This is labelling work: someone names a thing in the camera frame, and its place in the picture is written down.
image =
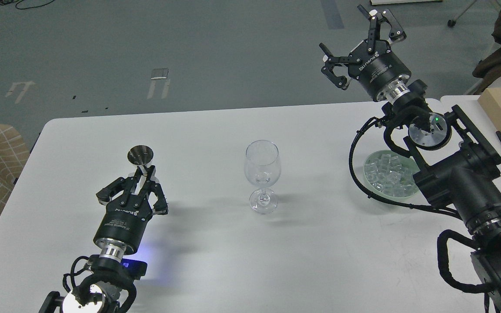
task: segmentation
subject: white table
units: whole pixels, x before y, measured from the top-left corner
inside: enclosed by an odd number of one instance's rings
[[[461,104],[501,153],[473,99],[430,103],[435,111]],[[437,236],[447,228],[467,235],[462,222],[369,200],[350,178],[354,133],[381,116],[381,105],[50,121],[0,218],[0,313],[37,312],[48,292],[64,293],[62,274],[77,256],[99,253],[92,237],[105,211],[95,193],[134,171],[126,156],[139,144],[154,150],[170,213],[148,223],[129,257],[148,263],[130,312],[481,312],[482,295],[454,290],[438,273]],[[257,139],[274,141],[282,159],[272,187],[281,203],[268,216],[247,204],[254,186],[244,151]],[[456,151],[454,139],[426,159]],[[380,129],[367,133],[357,170],[384,148]],[[449,246],[454,277],[479,283],[469,248]]]

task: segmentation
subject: black cable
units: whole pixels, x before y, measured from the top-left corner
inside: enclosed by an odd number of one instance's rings
[[[493,286],[489,283],[471,285],[468,283],[460,283],[453,278],[450,272],[450,259],[448,256],[449,239],[453,239],[474,250],[478,248],[477,242],[475,242],[475,240],[467,238],[460,233],[454,232],[453,230],[444,230],[442,233],[440,233],[437,240],[438,270],[440,270],[440,276],[444,279],[444,281],[451,287],[461,290],[464,293],[490,293],[494,291]]]
[[[51,0],[50,2],[48,3],[45,3],[45,4],[42,4],[41,6],[34,6],[34,7],[27,7],[27,8],[19,8],[18,7],[18,4],[20,4],[20,2],[23,2],[24,0],[19,0],[18,2],[15,3],[14,7],[19,9],[19,10],[28,10],[28,9],[33,9],[33,8],[41,8],[43,6],[47,6],[48,4],[54,2],[55,0]]]
[[[82,267],[82,269],[80,269],[78,272],[75,272],[76,265],[77,265],[78,261],[80,261],[80,260],[88,260],[88,259],[89,258],[86,257],[86,256],[80,256],[80,257],[76,258],[75,261],[73,261],[73,264],[71,265],[71,271],[68,272],[68,273],[63,274],[63,282],[62,282],[63,288],[68,293],[71,292],[71,288],[67,284],[67,277],[71,277],[71,285],[73,286],[73,288],[75,288],[76,287],[75,276],[78,276],[78,275],[82,274],[82,272],[88,270],[87,265],[84,265],[84,267]]]
[[[357,135],[355,136],[353,143],[351,144],[351,148],[349,150],[349,171],[351,173],[351,178],[353,179],[353,181],[357,185],[357,187],[362,192],[364,192],[368,196],[368,198],[373,198],[374,200],[378,200],[378,201],[383,202],[383,203],[391,204],[393,206],[404,206],[406,208],[422,210],[425,212],[443,214],[443,215],[455,217],[458,220],[461,220],[459,213],[454,209],[447,208],[447,207],[435,208],[434,206],[423,206],[420,204],[402,203],[402,202],[389,200],[387,198],[384,198],[383,196],[379,196],[379,195],[375,194],[374,192],[372,192],[371,190],[369,190],[363,184],[360,183],[357,176],[355,175],[354,168],[353,168],[353,154],[354,154],[355,147],[356,147],[359,139],[362,137],[362,135],[364,135],[364,133],[366,133],[366,131],[368,129],[370,129],[371,127],[373,127],[374,125],[376,125],[378,123],[384,123],[384,122],[385,122],[385,120],[383,118],[378,119],[377,117],[371,117],[370,119],[368,119],[368,121],[366,121],[366,123],[364,123],[364,125],[361,127],[361,129],[357,131]]]
[[[75,259],[75,261],[73,262],[73,264],[71,265],[71,272],[70,272],[70,276],[71,276],[71,285],[73,286],[73,288],[76,287],[76,283],[75,283],[75,276],[78,276],[80,275],[82,272],[86,271],[86,267],[83,267],[82,269],[80,269],[78,272],[75,273],[75,267],[78,263],[78,261],[80,260],[86,260],[88,261],[88,257],[86,256],[80,256],[78,258]]]
[[[6,6],[8,4],[12,4],[14,2],[17,2],[18,0],[0,0],[0,6]]]

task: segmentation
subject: cable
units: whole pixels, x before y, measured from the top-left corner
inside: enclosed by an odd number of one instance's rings
[[[6,6],[8,4],[12,4],[13,2],[17,2],[18,0],[0,0],[0,6]]]
[[[45,4],[42,4],[41,6],[33,6],[33,7],[27,7],[27,8],[19,8],[19,7],[18,7],[18,4],[20,4],[20,2],[23,2],[23,1],[24,1],[24,0],[19,0],[19,1],[17,1],[17,2],[15,3],[14,7],[15,7],[15,8],[17,8],[17,9],[19,9],[19,10],[28,10],[28,9],[33,9],[33,8],[41,8],[41,7],[43,7],[43,6],[47,6],[48,4],[50,4],[50,3],[54,2],[55,0],[51,0],[50,2],[45,3]]]
[[[76,267],[78,261],[80,261],[80,260],[88,260],[88,259],[89,259],[89,257],[86,257],[86,256],[80,256],[80,257],[76,258],[75,261],[73,261],[73,264],[71,265],[71,271],[68,272],[68,273],[63,274],[63,288],[68,293],[71,292],[71,288],[67,284],[67,277],[71,277],[71,285],[73,286],[73,288],[75,288],[76,287],[75,276],[78,276],[78,275],[82,274],[82,272],[88,270],[88,268],[89,268],[87,266],[87,264],[85,264],[84,267],[82,267],[82,269],[80,269],[78,272],[75,272],[75,267]]]
[[[361,127],[361,129],[357,131],[357,135],[355,136],[353,143],[351,144],[351,148],[349,150],[349,171],[351,173],[351,178],[353,179],[353,181],[357,185],[357,187],[362,192],[364,192],[368,196],[368,198],[374,198],[374,200],[378,200],[378,201],[383,202],[383,203],[392,204],[393,206],[404,206],[406,208],[422,210],[425,212],[443,214],[443,215],[455,217],[458,220],[461,220],[459,213],[454,209],[447,208],[447,207],[435,208],[434,206],[423,206],[420,204],[411,204],[411,203],[407,204],[407,203],[389,200],[389,199],[384,198],[383,196],[379,196],[379,195],[375,194],[374,192],[372,192],[371,190],[369,190],[363,184],[360,183],[360,181],[358,180],[357,176],[355,175],[355,172],[353,169],[354,149],[355,149],[359,139],[362,137],[362,135],[364,135],[364,133],[366,133],[366,131],[368,129],[370,129],[371,127],[373,127],[374,125],[376,125],[378,123],[384,123],[385,121],[386,120],[384,118],[378,119],[377,117],[371,117],[370,119],[368,119],[368,121],[366,121],[366,123],[364,123],[364,125]]]

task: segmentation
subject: wine glass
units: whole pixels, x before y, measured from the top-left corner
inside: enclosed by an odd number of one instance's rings
[[[269,214],[278,206],[278,197],[268,187],[275,184],[282,173],[278,147],[268,140],[257,140],[247,147],[245,176],[259,187],[249,198],[250,206],[260,214]]]

